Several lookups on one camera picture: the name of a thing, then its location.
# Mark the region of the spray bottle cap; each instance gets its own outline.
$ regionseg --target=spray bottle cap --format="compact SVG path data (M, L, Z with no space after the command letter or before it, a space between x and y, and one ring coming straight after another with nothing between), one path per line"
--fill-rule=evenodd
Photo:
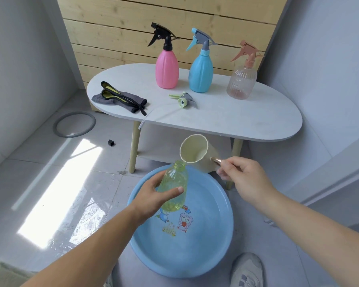
M186 51L188 51L190 48L192 48L196 44L203 44L202 50L210 50L209 45L218 45L205 32L202 32L201 30L198 30L197 28L193 28L191 31L194 33L194 36L193 36L192 42L190 43L190 45L186 49Z
M259 50L244 40L241 41L240 45L242 46L242 48L240 52L237 54L237 56L232 59L232 61L235 61L240 56L248 54L249 57L245 61L245 67L253 68L255 58L263 55L262 54L256 55L256 53L259 52Z
M152 27L155 29L153 39L148 46L151 46L157 39L165 39L163 49L166 51L173 50L172 40L179 39L169 29L161 26L160 24L152 22Z

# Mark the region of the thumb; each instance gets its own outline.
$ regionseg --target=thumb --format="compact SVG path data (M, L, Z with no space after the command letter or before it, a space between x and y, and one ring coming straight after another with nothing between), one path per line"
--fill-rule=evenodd
M235 181L240 175L242 175L242 172L240 172L234 164L231 164L227 160L222 160L221 162L221 168L226 172L227 175L230 176L230 178Z
M180 186L180 187L172 188L163 193L160 193L161 201L162 201L162 203L167 202L168 200L170 200L172 198L176 198L177 196L182 194L184 191L185 191L184 188L182 186Z

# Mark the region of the yellow plastic bottle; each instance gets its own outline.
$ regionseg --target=yellow plastic bottle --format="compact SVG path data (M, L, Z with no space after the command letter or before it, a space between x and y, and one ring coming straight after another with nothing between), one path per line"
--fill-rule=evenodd
M161 184L158 187L157 191L160 193L179 186L182 186L184 189L184 192L181 195L177 196L176 198L172 198L163 204L162 209L167 212L175 212L176 210L181 209L185 203L187 181L189 177L185 166L185 162L177 160L174 165L166 170L165 176L163 177Z

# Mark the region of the hand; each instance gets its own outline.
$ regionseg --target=hand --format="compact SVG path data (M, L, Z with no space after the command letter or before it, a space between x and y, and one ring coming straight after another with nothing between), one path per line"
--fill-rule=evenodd
M147 180L142 186L130 206L134 207L138 223L143 224L149 217L153 216L168 200L179 196L184 192L182 186L172 188L159 193L155 188L161 183L166 170L158 172Z
M232 180L240 196L256 208L268 194L277 192L258 162L243 158L230 157L222 160L217 174L223 180Z

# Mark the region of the wooden slat wall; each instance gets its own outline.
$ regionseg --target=wooden slat wall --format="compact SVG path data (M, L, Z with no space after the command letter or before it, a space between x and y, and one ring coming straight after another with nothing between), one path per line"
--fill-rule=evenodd
M230 60L242 39L264 51L286 0L58 0L73 51L85 83L104 69L127 63L155 63L163 40L153 38L152 22L169 28L179 40L173 51L189 69L200 46L186 52L191 29L208 33L214 72L231 75L244 58ZM257 58L255 67L261 62Z

